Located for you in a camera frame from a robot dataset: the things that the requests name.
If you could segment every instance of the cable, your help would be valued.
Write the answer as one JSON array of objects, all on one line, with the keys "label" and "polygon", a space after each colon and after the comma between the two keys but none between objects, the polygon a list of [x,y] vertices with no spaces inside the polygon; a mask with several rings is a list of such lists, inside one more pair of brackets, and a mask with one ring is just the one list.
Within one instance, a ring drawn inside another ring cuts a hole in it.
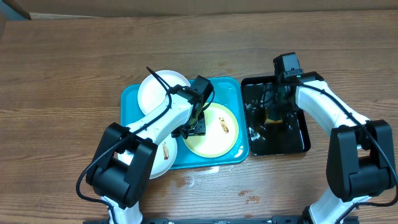
[{"label": "cable", "polygon": [[211,92],[213,93],[213,96],[211,97],[210,102],[202,109],[202,112],[205,111],[207,108],[209,108],[209,106],[211,105],[211,103],[214,100],[214,95],[216,94],[216,92],[214,91],[214,89]]},{"label": "cable", "polygon": [[324,94],[325,96],[329,97],[329,99],[331,99],[348,116],[348,118],[350,120],[352,120],[354,123],[356,123],[364,131],[364,133],[370,139],[370,141],[372,142],[373,146],[376,148],[378,153],[380,153],[381,157],[387,163],[387,166],[388,166],[388,168],[389,168],[389,170],[392,173],[392,176],[394,178],[394,182],[395,182],[395,186],[396,186],[396,196],[394,197],[394,199],[392,199],[390,202],[387,202],[387,203],[374,203],[374,202],[357,202],[357,203],[353,203],[352,206],[350,206],[350,208],[348,208],[345,211],[345,213],[343,213],[336,220],[335,224],[340,223],[340,221],[342,221],[344,218],[346,218],[355,208],[359,208],[359,206],[369,205],[369,206],[375,206],[375,207],[390,207],[390,206],[394,205],[395,203],[397,203],[398,202],[398,176],[397,176],[397,173],[394,170],[393,166],[391,165],[391,163],[390,163],[389,159],[387,158],[386,154],[381,149],[380,145],[377,143],[377,141],[372,136],[372,134],[364,127],[364,125],[361,124],[357,119],[355,119],[354,116],[352,115],[352,113],[348,112],[348,110],[335,97],[333,97],[332,95],[327,93],[325,90],[321,90],[321,89],[316,88],[314,86],[306,85],[306,84],[303,84],[303,83],[289,83],[289,84],[282,84],[281,86],[301,86],[301,87],[305,87],[305,88],[309,88],[309,89],[318,91],[321,94]]},{"label": "cable", "polygon": [[[166,88],[165,85],[167,85],[170,88],[170,85],[163,80],[162,77],[160,77],[158,74],[156,74],[154,71],[152,71],[149,67],[147,67],[148,71],[155,77],[155,79],[162,85],[162,87],[165,89],[167,96],[169,97],[169,104],[167,105],[166,109],[161,112],[161,114],[159,114],[158,116],[156,116],[154,119],[152,119],[151,121],[149,121],[148,123],[144,124],[141,128],[135,130],[133,133],[130,134],[130,136],[133,136],[135,134],[140,133],[141,131],[147,129],[151,124],[153,124],[154,122],[156,122],[159,118],[161,118],[164,114],[167,113],[167,111],[172,107],[172,97],[171,94],[169,92],[169,90]],[[112,214],[112,220],[114,224],[118,224],[116,221],[116,216],[115,216],[115,212],[114,212],[114,208],[113,206],[104,200],[100,200],[100,199],[96,199],[96,198],[91,198],[91,197],[87,197],[84,196],[81,191],[80,191],[80,184],[81,181],[83,180],[84,176],[87,174],[88,170],[90,168],[92,168],[102,157],[104,157],[105,155],[107,155],[107,153],[113,152],[115,149],[117,149],[119,146],[122,146],[127,140],[130,140],[129,137],[125,137],[122,140],[118,141],[115,145],[113,145],[112,147],[110,147],[107,151],[105,151],[104,153],[102,153],[96,160],[94,160],[91,164],[89,164],[86,169],[83,170],[83,172],[80,174],[77,182],[76,182],[76,193],[77,195],[83,199],[83,200],[87,200],[89,202],[96,202],[96,203],[102,203],[106,206],[108,206],[108,210],[111,210],[111,214]]]}]

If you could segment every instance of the black tray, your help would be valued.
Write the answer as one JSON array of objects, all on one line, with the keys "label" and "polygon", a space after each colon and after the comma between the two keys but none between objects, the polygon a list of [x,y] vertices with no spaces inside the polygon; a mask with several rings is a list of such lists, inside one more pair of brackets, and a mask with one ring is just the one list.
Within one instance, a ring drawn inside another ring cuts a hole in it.
[{"label": "black tray", "polygon": [[303,110],[280,114],[281,123],[265,123],[266,110],[259,102],[264,85],[275,82],[275,76],[268,76],[241,83],[250,150],[255,156],[307,152],[311,143]]}]

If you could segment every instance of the table surface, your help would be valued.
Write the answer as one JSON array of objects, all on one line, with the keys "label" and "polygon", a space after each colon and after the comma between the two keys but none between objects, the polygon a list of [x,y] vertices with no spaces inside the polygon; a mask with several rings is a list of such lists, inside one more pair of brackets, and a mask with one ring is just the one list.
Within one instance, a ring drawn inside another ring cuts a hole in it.
[{"label": "table surface", "polygon": [[[241,81],[273,75],[272,59],[294,51],[305,71],[398,133],[397,21],[398,11],[344,11],[8,22],[0,44],[1,222],[108,216],[77,197],[76,179],[105,127],[119,122],[122,91],[143,81],[146,66]],[[329,139],[308,115],[307,124],[306,154],[169,171],[149,182],[141,211],[173,219],[301,214],[327,187]],[[82,191],[96,196],[85,183]],[[388,190],[373,201],[393,196]],[[354,214],[363,223],[394,223],[396,211]]]}]

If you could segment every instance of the yellow plate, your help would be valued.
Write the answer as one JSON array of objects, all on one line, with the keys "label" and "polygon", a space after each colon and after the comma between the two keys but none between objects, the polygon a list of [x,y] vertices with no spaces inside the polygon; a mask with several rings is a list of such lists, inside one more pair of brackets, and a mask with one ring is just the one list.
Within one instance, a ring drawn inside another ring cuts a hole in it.
[{"label": "yellow plate", "polygon": [[192,152],[214,158],[226,154],[238,139],[239,127],[234,114],[223,105],[212,103],[205,110],[206,134],[184,139]]}]

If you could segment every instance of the blue object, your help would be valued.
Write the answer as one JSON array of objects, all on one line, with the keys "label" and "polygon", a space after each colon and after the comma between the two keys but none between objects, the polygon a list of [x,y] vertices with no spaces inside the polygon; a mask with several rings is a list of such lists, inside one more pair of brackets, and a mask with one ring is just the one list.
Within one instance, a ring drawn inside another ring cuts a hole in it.
[{"label": "blue object", "polygon": [[[209,78],[214,86],[214,103],[227,107],[238,120],[239,134],[234,147],[225,155],[216,158],[205,158],[193,153],[183,138],[177,138],[177,158],[171,169],[183,169],[223,164],[237,164],[249,155],[249,140],[244,118],[243,100],[239,82],[231,77]],[[121,97],[121,125],[126,126],[144,117],[138,106],[137,94],[140,84],[127,87]]]}]

